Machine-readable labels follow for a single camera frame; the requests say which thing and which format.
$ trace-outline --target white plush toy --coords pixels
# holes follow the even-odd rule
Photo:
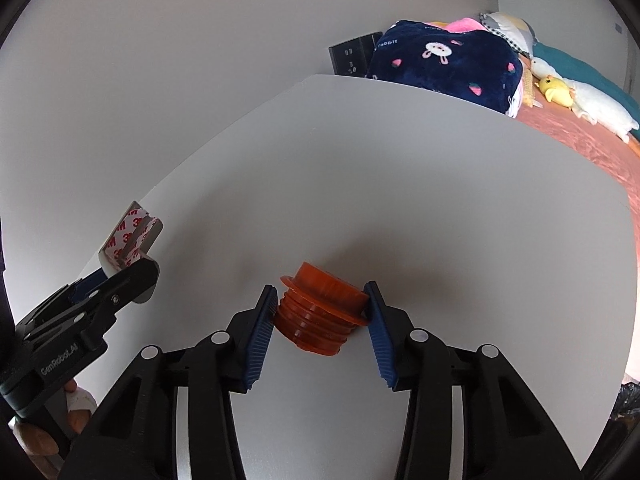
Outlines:
[[[540,59],[539,57],[534,57],[531,60],[531,73],[538,79],[544,79],[548,75],[552,75],[553,77],[562,79],[562,76],[558,72],[556,72],[555,68],[549,65],[549,63],[547,63],[544,59]]]
[[[552,75],[564,80],[567,86],[575,91],[574,105],[571,108],[574,114],[579,118],[588,120],[591,124],[602,124],[627,144],[629,142],[629,130],[638,129],[638,122],[629,115],[625,107],[596,87],[580,81],[563,78],[549,63],[539,57],[535,57],[531,61],[531,72],[539,79]]]

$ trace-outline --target black power socket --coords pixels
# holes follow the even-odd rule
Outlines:
[[[335,75],[366,76],[373,49],[381,37],[382,32],[374,32],[330,46],[329,54]]]

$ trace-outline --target orange plastic cap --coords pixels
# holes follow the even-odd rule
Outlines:
[[[369,301],[353,285],[304,262],[295,277],[281,277],[289,290],[273,324],[299,348],[335,355],[356,326],[365,326],[362,311]]]

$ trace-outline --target black clamp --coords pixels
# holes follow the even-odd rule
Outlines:
[[[449,478],[452,386],[462,386],[463,480],[582,478],[546,411],[495,346],[446,346],[387,306],[376,282],[364,290],[380,375],[393,391],[411,391],[396,480]]]
[[[0,395],[12,416],[47,431],[64,458],[73,433],[65,427],[64,384],[107,349],[104,333],[127,303],[152,289],[158,264],[141,258],[108,278],[97,270],[60,288],[15,327],[11,351],[0,367]],[[60,400],[60,413],[49,409]]]
[[[449,478],[455,385],[463,391],[464,480],[582,478],[495,346],[448,347],[387,306],[375,282],[364,290],[380,375],[394,391],[411,391],[396,480]],[[76,440],[60,480],[244,480],[229,392],[246,393],[259,377],[277,300],[267,285],[253,310],[196,346],[144,348]]]
[[[244,480],[229,392],[245,394],[260,377],[277,303],[267,285],[254,309],[194,347],[143,348],[75,442],[59,480]]]

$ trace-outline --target finger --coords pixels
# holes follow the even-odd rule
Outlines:
[[[33,465],[38,468],[38,471],[42,473],[47,480],[56,480],[58,478],[59,471],[53,467],[53,464],[47,460],[45,456],[30,456]]]
[[[58,444],[44,430],[33,424],[18,422],[14,426],[14,435],[28,455],[55,455]]]
[[[89,410],[73,410],[66,414],[66,421],[76,433],[81,433],[81,431],[84,430],[90,418],[91,411]]]
[[[75,379],[71,379],[67,384],[65,384],[65,391],[68,394],[72,394],[77,389],[78,389],[78,383],[76,383]]]
[[[72,394],[66,394],[66,408],[73,412],[75,410],[89,410],[94,412],[98,407],[98,403],[95,402],[94,396],[87,390],[78,388]]]

